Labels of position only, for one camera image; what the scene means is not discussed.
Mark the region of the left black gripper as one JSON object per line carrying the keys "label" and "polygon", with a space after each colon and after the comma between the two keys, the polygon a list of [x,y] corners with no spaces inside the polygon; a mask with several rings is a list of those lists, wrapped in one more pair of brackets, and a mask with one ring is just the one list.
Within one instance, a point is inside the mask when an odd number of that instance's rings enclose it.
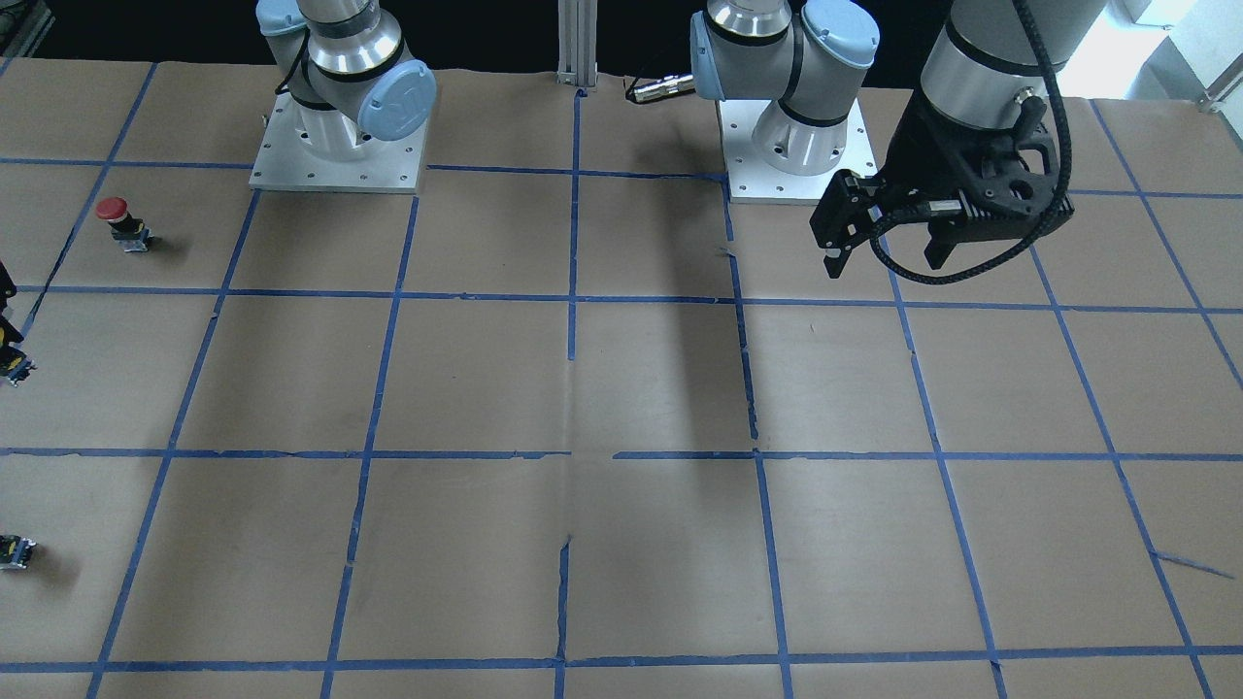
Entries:
{"label": "left black gripper", "polygon": [[[1060,174],[1057,146],[1042,119],[1040,96],[1021,104],[1017,119],[999,131],[962,126],[941,114],[924,91],[914,92],[889,146],[890,211],[929,201],[955,200],[960,216],[929,221],[924,257],[941,270],[963,243],[1018,240],[1052,205]],[[880,236],[878,193],[888,179],[838,170],[810,216],[830,279],[840,279],[851,252]]]}

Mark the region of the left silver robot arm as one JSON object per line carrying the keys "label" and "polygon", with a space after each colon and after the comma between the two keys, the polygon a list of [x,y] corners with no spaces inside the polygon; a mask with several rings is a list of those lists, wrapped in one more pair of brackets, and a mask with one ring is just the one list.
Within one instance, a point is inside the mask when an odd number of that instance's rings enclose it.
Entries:
{"label": "left silver robot arm", "polygon": [[[874,177],[840,170],[810,216],[839,279],[869,245],[915,284],[960,284],[1025,252],[1074,206],[1073,142],[1058,75],[1101,1],[955,1]],[[710,1],[689,20],[706,100],[759,100],[755,138],[792,177],[827,170],[883,47],[853,1]]]}

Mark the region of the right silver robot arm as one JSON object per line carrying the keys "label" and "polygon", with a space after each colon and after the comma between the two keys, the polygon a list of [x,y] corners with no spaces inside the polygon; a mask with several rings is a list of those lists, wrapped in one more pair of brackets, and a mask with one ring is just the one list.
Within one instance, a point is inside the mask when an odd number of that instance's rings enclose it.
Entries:
{"label": "right silver robot arm", "polygon": [[67,233],[41,229],[50,182],[2,195],[5,251],[21,238],[57,248],[44,292],[62,269],[85,271],[104,233],[175,271],[249,224],[260,192],[416,194],[438,83],[398,19],[378,1],[261,1],[254,14],[277,62],[260,77],[150,66],[118,102],[118,133],[97,158],[2,158],[4,184],[19,169],[94,172]]}

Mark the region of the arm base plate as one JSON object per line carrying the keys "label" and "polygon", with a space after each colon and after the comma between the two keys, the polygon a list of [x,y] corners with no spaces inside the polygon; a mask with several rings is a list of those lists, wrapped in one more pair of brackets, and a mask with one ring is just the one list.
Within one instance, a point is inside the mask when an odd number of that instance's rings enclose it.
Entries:
{"label": "arm base plate", "polygon": [[728,190],[743,204],[814,205],[839,170],[875,177],[861,107],[830,127],[794,122],[769,100],[718,102]]}
{"label": "arm base plate", "polygon": [[398,141],[375,139],[338,111],[275,97],[249,185],[265,192],[416,195],[431,119]]}

